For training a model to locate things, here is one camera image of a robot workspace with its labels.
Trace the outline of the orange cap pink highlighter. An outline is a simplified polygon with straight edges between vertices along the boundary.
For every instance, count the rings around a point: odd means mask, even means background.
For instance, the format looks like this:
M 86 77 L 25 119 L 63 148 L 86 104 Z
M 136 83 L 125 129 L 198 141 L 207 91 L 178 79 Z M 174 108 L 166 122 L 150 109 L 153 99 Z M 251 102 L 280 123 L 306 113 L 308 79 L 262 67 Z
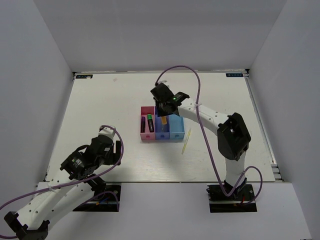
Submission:
M 168 120 L 167 120 L 167 117 L 166 116 L 161 116 L 161 124 L 162 125 L 167 125 L 168 124 Z

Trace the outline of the thin yellow pen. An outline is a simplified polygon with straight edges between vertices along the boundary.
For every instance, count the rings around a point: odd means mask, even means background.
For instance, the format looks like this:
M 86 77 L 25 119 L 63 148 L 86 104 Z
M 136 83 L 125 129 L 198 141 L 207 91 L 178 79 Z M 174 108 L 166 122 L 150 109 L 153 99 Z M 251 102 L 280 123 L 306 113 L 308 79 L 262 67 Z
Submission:
M 182 151 L 181 151 L 181 154 L 183 155 L 185 150 L 186 150 L 186 147 L 187 147 L 187 144 L 188 144 L 188 141 L 189 141 L 189 138 L 190 138 L 190 135 L 191 135 L 191 131 L 192 129 L 190 128 L 187 132 L 187 136 L 185 138 L 185 141 L 184 141 L 184 144 L 183 144 L 183 148 L 182 148 Z

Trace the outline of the purple cap black highlighter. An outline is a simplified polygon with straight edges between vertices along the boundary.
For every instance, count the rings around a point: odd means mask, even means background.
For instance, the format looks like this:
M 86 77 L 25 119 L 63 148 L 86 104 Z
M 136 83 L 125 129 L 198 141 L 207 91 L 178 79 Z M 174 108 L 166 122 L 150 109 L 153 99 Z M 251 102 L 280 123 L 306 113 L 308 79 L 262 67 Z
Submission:
M 146 131 L 146 117 L 142 116 L 141 122 L 140 122 L 140 132 L 145 133 L 145 131 Z

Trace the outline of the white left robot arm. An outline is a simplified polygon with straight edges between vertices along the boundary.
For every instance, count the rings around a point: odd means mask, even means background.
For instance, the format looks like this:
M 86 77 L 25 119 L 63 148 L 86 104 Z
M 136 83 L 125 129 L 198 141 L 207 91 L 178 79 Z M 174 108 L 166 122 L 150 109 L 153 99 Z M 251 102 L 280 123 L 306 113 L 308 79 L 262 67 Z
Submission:
M 115 206 L 119 208 L 118 193 L 102 179 L 102 175 L 119 166 L 123 158 L 123 140 L 114 140 L 115 136 L 120 134 L 114 126 L 102 125 L 90 144 L 79 146 L 62 162 L 46 188 L 4 203 L 2 209 L 32 197 L 24 207 L 4 216 L 14 235 L 2 235 L 1 239 L 44 240 L 66 214 L 91 201 L 99 205 L 114 198 Z

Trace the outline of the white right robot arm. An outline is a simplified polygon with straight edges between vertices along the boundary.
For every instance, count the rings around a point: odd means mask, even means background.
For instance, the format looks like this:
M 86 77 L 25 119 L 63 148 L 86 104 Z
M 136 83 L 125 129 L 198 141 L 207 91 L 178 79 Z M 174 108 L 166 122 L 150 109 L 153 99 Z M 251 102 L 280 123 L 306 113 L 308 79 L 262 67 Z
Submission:
M 225 158 L 226 176 L 221 190 L 225 196 L 236 200 L 244 193 L 247 183 L 245 176 L 245 157 L 251 136 L 243 117 L 238 113 L 228 115 L 196 103 L 183 92 L 173 94 L 167 85 L 160 83 L 151 91 L 158 116 L 176 115 L 192 120 L 217 136 L 217 146 Z

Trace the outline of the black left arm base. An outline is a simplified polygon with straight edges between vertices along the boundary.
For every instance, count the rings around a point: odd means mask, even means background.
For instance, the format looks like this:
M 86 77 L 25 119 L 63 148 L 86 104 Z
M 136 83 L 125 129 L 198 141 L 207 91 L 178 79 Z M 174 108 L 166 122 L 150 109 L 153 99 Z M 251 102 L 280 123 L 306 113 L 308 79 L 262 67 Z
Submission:
M 101 177 L 85 181 L 92 194 L 76 207 L 73 212 L 119 212 L 121 200 L 121 183 L 104 181 Z

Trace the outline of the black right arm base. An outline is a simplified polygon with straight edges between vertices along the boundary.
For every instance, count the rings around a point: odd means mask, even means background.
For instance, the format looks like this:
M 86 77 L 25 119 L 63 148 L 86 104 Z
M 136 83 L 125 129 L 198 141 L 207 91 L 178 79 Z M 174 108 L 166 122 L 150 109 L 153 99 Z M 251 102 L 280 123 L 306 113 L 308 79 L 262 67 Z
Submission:
M 206 191 L 210 213 L 253 213 L 258 211 L 251 184 L 247 184 L 237 196 L 225 196 L 218 184 L 208 185 Z

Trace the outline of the green cap black highlighter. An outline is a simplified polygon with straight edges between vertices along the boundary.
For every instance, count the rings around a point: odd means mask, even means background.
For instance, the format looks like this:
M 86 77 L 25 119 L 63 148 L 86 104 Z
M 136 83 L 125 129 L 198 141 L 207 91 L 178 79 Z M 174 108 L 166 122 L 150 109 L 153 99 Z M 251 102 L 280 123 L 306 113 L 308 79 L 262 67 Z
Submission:
M 147 123 L 148 123 L 149 132 L 153 133 L 155 130 L 154 130 L 153 116 L 151 114 L 147 115 Z

